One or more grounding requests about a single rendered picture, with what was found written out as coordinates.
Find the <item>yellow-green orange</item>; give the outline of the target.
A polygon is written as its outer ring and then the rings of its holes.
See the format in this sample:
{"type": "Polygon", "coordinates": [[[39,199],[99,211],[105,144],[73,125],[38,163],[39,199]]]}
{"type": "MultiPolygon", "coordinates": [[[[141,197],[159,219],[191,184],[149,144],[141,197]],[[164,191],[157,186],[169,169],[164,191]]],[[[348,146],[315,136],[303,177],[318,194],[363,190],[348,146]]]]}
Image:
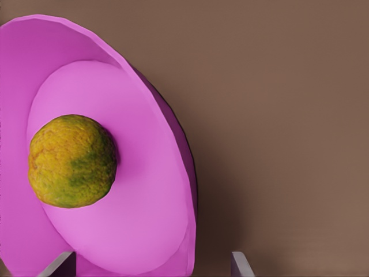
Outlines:
{"type": "Polygon", "coordinates": [[[52,119],[32,137],[28,181],[43,203],[80,208],[105,197],[115,181],[118,159],[112,136],[82,115],[52,119]]]}

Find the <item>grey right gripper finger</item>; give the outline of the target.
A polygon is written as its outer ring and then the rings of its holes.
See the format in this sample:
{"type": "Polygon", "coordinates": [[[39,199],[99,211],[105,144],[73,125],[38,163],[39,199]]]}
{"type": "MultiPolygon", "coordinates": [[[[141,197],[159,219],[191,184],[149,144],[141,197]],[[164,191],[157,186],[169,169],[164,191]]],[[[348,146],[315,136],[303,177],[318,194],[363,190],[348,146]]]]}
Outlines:
{"type": "Polygon", "coordinates": [[[76,277],[77,255],[63,252],[51,262],[37,277],[76,277]]]}

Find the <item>pink plate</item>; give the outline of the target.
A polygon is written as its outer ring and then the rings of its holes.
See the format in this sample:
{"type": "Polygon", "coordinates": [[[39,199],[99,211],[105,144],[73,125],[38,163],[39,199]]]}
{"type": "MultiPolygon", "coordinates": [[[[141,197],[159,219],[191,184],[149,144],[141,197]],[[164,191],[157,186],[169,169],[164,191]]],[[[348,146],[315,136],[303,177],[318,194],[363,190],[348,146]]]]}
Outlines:
{"type": "Polygon", "coordinates": [[[185,135],[150,82],[93,32],[33,15],[0,26],[0,257],[37,277],[76,252],[78,277],[189,277],[197,185],[185,135]],[[42,203],[29,145],[52,119],[78,114],[112,136],[118,168],[106,197],[81,208],[42,203]]]}

